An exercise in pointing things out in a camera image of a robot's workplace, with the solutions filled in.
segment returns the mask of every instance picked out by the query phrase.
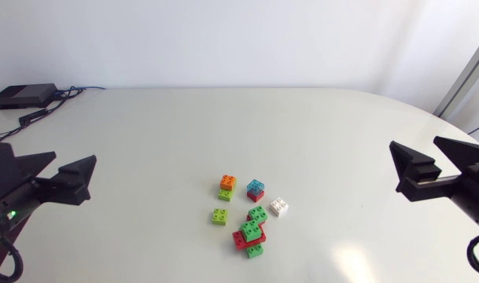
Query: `red lego block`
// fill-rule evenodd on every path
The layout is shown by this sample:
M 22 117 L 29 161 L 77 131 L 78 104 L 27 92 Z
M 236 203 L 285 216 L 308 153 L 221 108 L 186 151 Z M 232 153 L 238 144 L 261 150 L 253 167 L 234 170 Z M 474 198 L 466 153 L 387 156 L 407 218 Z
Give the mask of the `red lego block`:
M 249 220 L 251 220 L 251 219 L 252 219 L 252 218 L 251 218 L 251 217 L 249 217 L 249 215 L 246 215 L 246 221 L 249 221 Z M 262 226 L 264 223 L 265 223 L 265 221 L 264 221 L 264 222 L 260 222 L 260 223 L 258 223 L 258 225 L 260 226 L 260 228 L 261 228 L 261 229 L 262 229 L 262 227 L 261 227 L 261 226 Z
M 253 201 L 257 202 L 263 197 L 263 191 L 257 197 L 255 197 L 255 195 L 253 195 L 252 193 L 249 193 L 249 192 L 246 193 L 246 196 L 248 196 Z
M 263 232 L 262 226 L 259 226 L 259 227 L 260 227 L 260 230 L 262 230 L 262 236 L 260 236 L 260 238 L 258 238 L 256 240 L 253 240 L 253 241 L 250 241 L 250 242 L 246 242 L 245 238 L 242 236 L 241 231 L 233 232 L 232 237 L 234 238 L 234 243 L 236 244 L 236 249 L 237 250 L 242 250 L 244 248 L 249 248 L 249 247 L 252 247 L 254 245 L 264 243 L 267 238 L 265 237 L 265 233 Z

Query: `router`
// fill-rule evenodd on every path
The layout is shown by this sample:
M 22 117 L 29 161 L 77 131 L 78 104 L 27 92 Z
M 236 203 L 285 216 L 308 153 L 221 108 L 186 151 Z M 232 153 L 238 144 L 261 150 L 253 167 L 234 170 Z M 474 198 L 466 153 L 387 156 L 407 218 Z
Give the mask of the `router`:
M 0 109 L 45 108 L 56 90 L 53 83 L 9 86 L 0 93 Z

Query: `orange lego block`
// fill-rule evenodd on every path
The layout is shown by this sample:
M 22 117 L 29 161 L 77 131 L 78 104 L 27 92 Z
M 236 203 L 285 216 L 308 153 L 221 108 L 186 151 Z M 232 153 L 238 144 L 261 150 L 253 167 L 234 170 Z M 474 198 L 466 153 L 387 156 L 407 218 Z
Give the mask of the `orange lego block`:
M 224 175 L 220 182 L 220 189 L 234 190 L 236 178 L 234 176 Z

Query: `blue transparent lego block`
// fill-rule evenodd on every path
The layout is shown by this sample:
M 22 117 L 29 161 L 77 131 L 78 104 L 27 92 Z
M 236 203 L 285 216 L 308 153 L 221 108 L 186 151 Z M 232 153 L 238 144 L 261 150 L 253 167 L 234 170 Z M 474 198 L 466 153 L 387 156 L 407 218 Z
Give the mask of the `blue transparent lego block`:
M 253 180 L 246 186 L 246 191 L 253 196 L 258 197 L 263 192 L 263 183 Z

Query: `toy building block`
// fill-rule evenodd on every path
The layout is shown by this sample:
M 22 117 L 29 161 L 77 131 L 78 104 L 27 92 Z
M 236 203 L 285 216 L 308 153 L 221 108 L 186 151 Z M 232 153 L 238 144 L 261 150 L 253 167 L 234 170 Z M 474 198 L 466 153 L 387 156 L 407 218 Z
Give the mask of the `toy building block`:
M 260 193 L 258 196 L 255 196 L 254 194 L 250 193 L 250 192 L 247 192 L 246 193 L 246 196 L 248 196 L 251 200 L 257 202 L 259 201 L 262 197 L 263 197 L 263 191 L 262 193 Z
M 213 212 L 212 222 L 215 225 L 225 225 L 227 223 L 227 210 L 215 208 Z
M 260 230 L 256 220 L 242 223 L 239 230 L 241 231 L 246 242 L 256 240 L 262 236 L 262 230 Z
M 263 192 L 263 183 L 253 180 L 246 186 L 246 191 L 253 196 L 258 196 Z
M 265 233 L 263 232 L 262 226 L 260 227 L 260 231 L 262 231 L 262 236 L 260 238 L 246 242 L 245 238 L 242 236 L 241 231 L 233 232 L 232 237 L 234 238 L 234 243 L 236 244 L 236 249 L 237 250 L 242 250 L 244 248 L 249 248 L 252 247 L 256 244 L 264 243 L 267 237 L 265 236 Z
M 262 223 L 267 220 L 267 213 L 261 206 L 250 209 L 248 215 L 251 219 L 256 220 L 257 223 Z
M 249 247 L 246 249 L 246 251 L 248 253 L 249 259 L 254 258 L 255 256 L 258 256 L 258 255 L 261 255 L 263 254 L 262 244 L 256 244 L 252 247 Z
M 230 201 L 230 200 L 232 200 L 232 191 L 228 191 L 228 190 L 225 190 L 225 189 L 221 189 L 221 190 L 218 192 L 218 198 L 219 198 L 220 200 Z
M 224 175 L 220 182 L 220 189 L 234 190 L 236 182 L 237 180 L 234 176 Z
M 276 214 L 276 216 L 282 216 L 288 210 L 288 204 L 286 204 L 286 202 L 283 201 L 281 197 L 278 197 L 271 202 L 271 210 L 272 212 L 274 212 L 274 214 Z

